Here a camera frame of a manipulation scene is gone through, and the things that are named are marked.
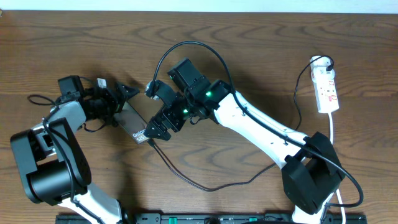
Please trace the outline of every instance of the white background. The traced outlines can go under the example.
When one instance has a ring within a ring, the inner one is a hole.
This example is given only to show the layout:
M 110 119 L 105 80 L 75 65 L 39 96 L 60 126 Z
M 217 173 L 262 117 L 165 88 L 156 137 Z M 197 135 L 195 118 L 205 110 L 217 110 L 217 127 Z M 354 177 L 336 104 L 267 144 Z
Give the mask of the white background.
M 398 0 L 0 0 L 3 10 L 398 14 Z

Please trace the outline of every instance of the wood grain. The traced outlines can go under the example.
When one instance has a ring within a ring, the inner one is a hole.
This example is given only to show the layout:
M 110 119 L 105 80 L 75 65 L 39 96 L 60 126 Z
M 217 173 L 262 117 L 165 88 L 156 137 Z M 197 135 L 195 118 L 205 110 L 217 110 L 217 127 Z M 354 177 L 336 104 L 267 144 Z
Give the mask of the wood grain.
M 143 90 L 162 54 L 182 40 L 214 47 L 229 65 L 237 89 L 287 126 L 298 121 L 292 103 L 298 73 L 312 55 L 331 55 L 341 107 L 334 113 L 335 146 L 342 165 L 365 193 L 364 203 L 347 212 L 364 213 L 369 223 L 396 223 L 397 16 L 65 11 L 9 11 L 0 18 L 0 223 L 53 223 L 56 214 L 70 212 L 35 205 L 23 192 L 9 138 L 49 111 L 30 104 L 26 96 L 56 98 L 57 80 L 68 75 L 112 78 Z M 172 85 L 165 73 L 183 57 L 211 80 L 226 80 L 217 59 L 194 46 L 170 54 L 159 78 Z M 317 113 L 308 77 L 303 77 L 298 95 L 301 131 L 327 134 L 328 119 Z M 131 103 L 146 120 L 160 107 L 144 95 Z M 120 128 L 80 131 L 76 137 L 96 184 L 133 211 L 293 209 L 276 168 L 250 185 L 206 193 L 176 178 L 149 146 L 135 145 Z M 186 124 L 170 141 L 157 142 L 180 170 L 209 187 L 248 180 L 272 162 L 243 137 L 211 121 Z M 357 200 L 348 180 L 340 189 L 345 202 Z

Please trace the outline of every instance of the white sticker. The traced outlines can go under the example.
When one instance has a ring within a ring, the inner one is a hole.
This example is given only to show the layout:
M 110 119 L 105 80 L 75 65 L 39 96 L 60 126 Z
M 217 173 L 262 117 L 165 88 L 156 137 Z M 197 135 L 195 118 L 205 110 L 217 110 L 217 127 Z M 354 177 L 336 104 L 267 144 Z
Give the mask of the white sticker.
M 100 88 L 106 88 L 106 80 L 102 78 L 97 78 L 98 86 Z

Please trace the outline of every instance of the wooden tabletop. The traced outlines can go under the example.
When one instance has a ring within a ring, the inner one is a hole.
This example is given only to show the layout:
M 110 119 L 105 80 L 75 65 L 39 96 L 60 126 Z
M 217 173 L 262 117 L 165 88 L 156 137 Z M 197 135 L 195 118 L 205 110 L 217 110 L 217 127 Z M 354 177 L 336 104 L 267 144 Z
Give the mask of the wooden tabletop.
M 292 100 L 297 75 L 311 56 L 332 56 L 340 101 L 333 113 L 335 149 L 365 196 L 361 206 L 346 211 L 364 213 L 369 223 L 397 222 L 397 16 L 6 11 L 0 18 L 0 223 L 53 223 L 57 214 L 70 213 L 33 204 L 22 189 L 9 138 L 39 123 L 50 109 L 30 104 L 26 96 L 55 99 L 60 95 L 57 80 L 69 75 L 119 80 L 143 92 L 163 53 L 183 40 L 214 47 L 229 65 L 237 90 L 289 127 L 298 122 Z M 174 86 L 166 71 L 184 57 L 210 80 L 227 80 L 217 58 L 196 46 L 172 52 L 158 78 Z M 328 135 L 328 117 L 317 112 L 308 74 L 298 88 L 300 130 Z M 143 94 L 130 103 L 146 120 L 161 106 Z M 79 131 L 76 138 L 93 181 L 132 211 L 264 213 L 294 208 L 276 167 L 249 185 L 207 193 L 174 176 L 151 147 L 136 145 L 121 128 Z M 207 187 L 249 180 L 272 163 L 242 136 L 210 120 L 187 123 L 171 140 L 157 143 L 182 172 Z M 345 202 L 357 201 L 348 179 L 340 190 Z

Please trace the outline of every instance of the white power strip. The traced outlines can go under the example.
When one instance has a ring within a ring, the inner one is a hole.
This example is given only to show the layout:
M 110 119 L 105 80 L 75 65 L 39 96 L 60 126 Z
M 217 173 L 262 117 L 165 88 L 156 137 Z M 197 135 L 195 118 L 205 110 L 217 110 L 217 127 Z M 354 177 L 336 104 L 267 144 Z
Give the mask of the white power strip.
M 328 57 L 322 57 L 311 63 L 311 79 L 315 89 L 319 113 L 331 113 L 339 108 L 334 79 L 335 70 L 326 70 L 330 64 L 331 62 Z

